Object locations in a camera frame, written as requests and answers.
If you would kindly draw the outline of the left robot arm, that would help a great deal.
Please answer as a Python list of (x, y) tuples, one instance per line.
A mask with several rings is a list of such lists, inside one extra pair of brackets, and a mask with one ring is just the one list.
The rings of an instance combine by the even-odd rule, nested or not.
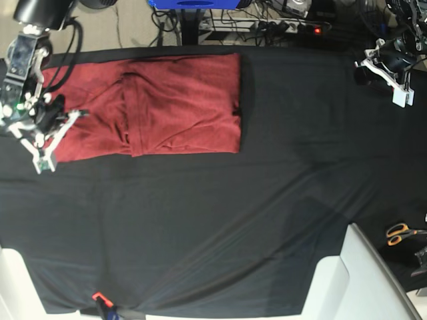
[(357, 84), (369, 86), (383, 80), (392, 90), (395, 105), (413, 105), (411, 74), (426, 62), (426, 2), (386, 1), (384, 8), (396, 20), (391, 29), (387, 22), (380, 25), (368, 19), (367, 1), (357, 4), (364, 26), (375, 36), (374, 46), (364, 50), (364, 58), (354, 61)]

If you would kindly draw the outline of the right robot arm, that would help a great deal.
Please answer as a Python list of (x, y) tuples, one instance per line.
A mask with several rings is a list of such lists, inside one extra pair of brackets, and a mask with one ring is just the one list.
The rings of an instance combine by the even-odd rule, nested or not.
[(13, 14), (23, 30), (7, 50), (1, 84), (1, 128), (32, 154), (37, 173), (56, 170), (57, 146), (74, 123), (87, 115), (86, 110), (66, 111), (64, 96), (51, 95), (68, 80), (75, 59), (58, 83), (46, 81), (43, 75), (53, 53), (50, 31), (71, 25), (76, 36), (83, 36), (80, 23), (70, 16), (74, 7), (74, 1), (19, 1)]

